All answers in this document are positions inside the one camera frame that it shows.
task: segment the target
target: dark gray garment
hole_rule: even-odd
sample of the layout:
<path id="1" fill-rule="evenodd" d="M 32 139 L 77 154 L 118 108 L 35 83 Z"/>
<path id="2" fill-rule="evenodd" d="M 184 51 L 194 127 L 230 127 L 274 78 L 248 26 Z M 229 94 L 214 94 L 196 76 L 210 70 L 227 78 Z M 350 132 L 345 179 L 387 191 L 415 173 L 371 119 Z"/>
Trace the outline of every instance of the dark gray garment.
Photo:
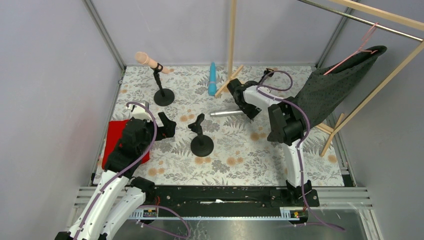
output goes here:
<path id="1" fill-rule="evenodd" d="M 327 75 L 324 74 L 336 64 L 310 74 L 292 102 L 306 113 L 311 128 L 322 123 L 352 92 L 387 47 L 373 46 L 367 50 L 377 51 L 360 52 Z"/>

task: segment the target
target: leaf pattern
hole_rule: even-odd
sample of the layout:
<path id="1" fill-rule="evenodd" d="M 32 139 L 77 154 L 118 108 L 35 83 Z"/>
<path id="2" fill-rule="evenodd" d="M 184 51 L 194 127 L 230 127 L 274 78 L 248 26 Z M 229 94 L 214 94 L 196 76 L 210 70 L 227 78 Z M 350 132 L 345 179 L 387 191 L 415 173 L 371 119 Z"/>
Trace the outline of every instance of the leaf pattern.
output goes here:
<path id="1" fill-rule="evenodd" d="M 258 81 L 265 66 L 244 66 L 237 76 L 241 81 Z M 293 87 L 286 92 L 272 92 L 278 96 L 294 97 L 305 84 L 312 70 L 308 66 L 277 66 L 293 77 Z M 157 114 L 165 112 L 177 122 L 175 136 L 156 141 L 149 153 L 150 160 L 141 164 L 134 172 L 135 177 L 154 181 L 157 185 L 242 185 L 242 186 L 284 186 L 287 171 L 285 152 L 277 142 L 268 142 L 270 124 L 267 112 L 260 112 L 251 121 L 247 116 L 233 115 L 210 117 L 212 111 L 236 109 L 233 97 L 223 92 L 215 98 L 208 95 L 209 66 L 177 66 L 170 74 L 160 74 L 164 88 L 175 94 L 172 104 L 162 107 L 155 104 L 153 95 L 158 86 L 153 71 L 145 66 L 129 66 L 126 69 L 112 120 L 122 121 L 130 117 L 125 108 L 129 101 L 148 101 L 150 110 Z M 216 85 L 219 88 L 226 81 L 227 69 L 216 67 Z M 286 88 L 288 78 L 274 74 L 266 80 L 267 85 Z M 196 136 L 187 125 L 196 117 L 205 114 L 202 123 L 204 134 L 214 143 L 213 152 L 207 157 L 196 157 L 190 149 Z M 313 128 L 303 143 L 305 173 L 314 186 L 342 186 L 343 179 L 333 146 L 324 157 L 319 153 L 328 135 Z M 99 157 L 97 173 L 93 183 L 98 184 L 102 172 Z"/>

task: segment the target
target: clothes hanger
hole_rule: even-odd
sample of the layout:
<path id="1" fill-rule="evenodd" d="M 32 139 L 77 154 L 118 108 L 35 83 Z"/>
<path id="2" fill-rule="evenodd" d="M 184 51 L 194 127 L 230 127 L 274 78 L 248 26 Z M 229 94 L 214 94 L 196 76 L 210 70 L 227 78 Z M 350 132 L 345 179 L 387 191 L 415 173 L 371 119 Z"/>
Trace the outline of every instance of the clothes hanger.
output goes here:
<path id="1" fill-rule="evenodd" d="M 328 70 L 326 73 L 324 73 L 324 75 L 327 75 L 329 73 L 331 73 L 331 71 L 333 71 L 335 68 L 337 68 L 338 66 L 340 66 L 342 63 L 346 62 L 346 60 L 350 59 L 353 55 L 359 53 L 359 52 L 368 52 L 371 54 L 374 54 L 375 52 L 377 52 L 377 50 L 371 51 L 371 50 L 363 50 L 365 44 L 367 44 L 368 40 L 370 40 L 371 36 L 374 34 L 374 32 L 377 30 L 376 25 L 378 25 L 379 23 L 376 22 L 374 25 L 372 25 L 372 27 L 365 33 L 365 35 L 362 37 L 361 41 L 362 41 L 362 45 L 358 48 L 358 50 L 356 50 L 354 53 L 352 53 L 350 56 L 346 57 L 346 59 L 344 59 L 343 61 L 339 62 L 337 65 L 335 65 L 334 67 L 332 67 L 330 70 Z"/>

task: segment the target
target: round black base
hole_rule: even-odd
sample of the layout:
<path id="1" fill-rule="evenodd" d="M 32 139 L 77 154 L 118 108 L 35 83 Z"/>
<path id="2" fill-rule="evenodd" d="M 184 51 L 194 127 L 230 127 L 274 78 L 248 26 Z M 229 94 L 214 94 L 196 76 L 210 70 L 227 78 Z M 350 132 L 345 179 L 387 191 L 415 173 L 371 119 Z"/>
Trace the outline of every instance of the round black base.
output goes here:
<path id="1" fill-rule="evenodd" d="M 191 152 L 198 157 L 206 157 L 214 150 L 212 138 L 203 135 L 203 145 L 200 144 L 199 136 L 193 138 L 190 144 Z"/>
<path id="2" fill-rule="evenodd" d="M 165 96 L 162 96 L 161 90 L 158 90 L 153 97 L 154 102 L 161 107 L 165 107 L 172 104 L 175 99 L 175 95 L 172 90 L 164 88 L 163 91 L 165 92 Z"/>

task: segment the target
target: red cloth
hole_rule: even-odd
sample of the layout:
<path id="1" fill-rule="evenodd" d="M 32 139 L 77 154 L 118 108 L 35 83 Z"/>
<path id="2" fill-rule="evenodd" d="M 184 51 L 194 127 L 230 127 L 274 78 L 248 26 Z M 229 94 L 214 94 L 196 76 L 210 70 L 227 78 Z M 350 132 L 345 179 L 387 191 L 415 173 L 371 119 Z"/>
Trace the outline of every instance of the red cloth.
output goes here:
<path id="1" fill-rule="evenodd" d="M 117 145 L 118 140 L 122 137 L 122 131 L 125 128 L 128 120 L 123 121 L 110 121 L 107 127 L 106 135 L 106 146 L 104 147 L 103 161 L 101 163 L 101 168 L 105 169 L 105 164 L 108 160 L 109 155 L 114 151 L 115 146 Z M 141 163 L 144 164 L 150 159 L 149 152 L 146 156 L 143 157 Z"/>

